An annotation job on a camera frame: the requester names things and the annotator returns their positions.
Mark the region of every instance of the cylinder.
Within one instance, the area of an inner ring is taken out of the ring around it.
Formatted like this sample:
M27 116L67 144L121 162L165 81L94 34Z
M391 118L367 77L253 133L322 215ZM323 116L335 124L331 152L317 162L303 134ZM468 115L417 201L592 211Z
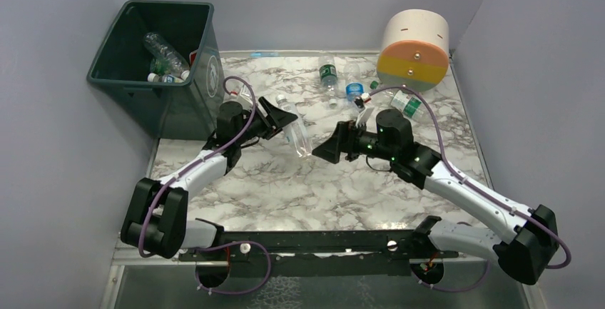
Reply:
M408 9L387 24L376 71L386 86L435 87L449 66L449 27L437 13Z

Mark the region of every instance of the green trash bin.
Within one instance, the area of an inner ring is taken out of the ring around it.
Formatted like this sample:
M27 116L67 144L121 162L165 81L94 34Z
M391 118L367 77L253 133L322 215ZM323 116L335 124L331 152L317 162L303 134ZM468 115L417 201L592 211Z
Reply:
M160 138L206 140L223 102L223 67L207 3L129 1L98 50L87 79ZM143 36L158 32L186 60L198 51L184 83L147 82L153 55Z

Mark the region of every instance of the screw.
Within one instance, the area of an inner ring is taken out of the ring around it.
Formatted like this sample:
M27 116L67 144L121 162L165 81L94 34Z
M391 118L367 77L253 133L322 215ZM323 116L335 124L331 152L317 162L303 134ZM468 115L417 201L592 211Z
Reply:
M391 252L395 252L397 250L397 242L391 240L387 243L387 249Z
M250 244L249 243L243 243L240 245L240 252L242 254L247 254L248 252L250 252Z

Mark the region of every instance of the table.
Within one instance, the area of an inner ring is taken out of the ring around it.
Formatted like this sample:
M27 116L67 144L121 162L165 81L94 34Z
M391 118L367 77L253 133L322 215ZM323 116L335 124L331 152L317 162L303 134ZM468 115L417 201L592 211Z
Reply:
M337 57L336 68L359 65L364 87L377 80L377 56ZM248 80L257 96L275 103L285 94L297 104L314 146L334 131L339 120L350 119L346 100L330 110L319 86L317 57L226 58L225 76ZM239 87L237 81L228 84ZM471 129L451 69L444 80L428 91L426 99L438 116L448 159L478 181L485 182ZM386 96L372 100L374 118L388 108ZM412 123L415 139L437 149L431 123ZM194 158L203 142L162 139L152 178L165 176ZM370 160L375 168L385 162ZM247 148L237 166L202 193L190 194L189 220L203 218L228 231L320 231L414 228L428 215L449 221L478 221L449 201L421 191L392 173L373 171L364 158L333 165L316 157L300 160L284 135Z

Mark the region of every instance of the white bottle cap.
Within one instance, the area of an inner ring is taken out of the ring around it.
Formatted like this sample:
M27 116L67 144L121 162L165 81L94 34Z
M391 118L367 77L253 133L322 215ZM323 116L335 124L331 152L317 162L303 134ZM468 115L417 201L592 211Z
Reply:
M279 94L275 97L275 102L280 103L281 101L285 101L286 97L282 94Z
M149 73L147 75L147 82L159 82L159 81L160 81L160 75L154 74L153 72Z

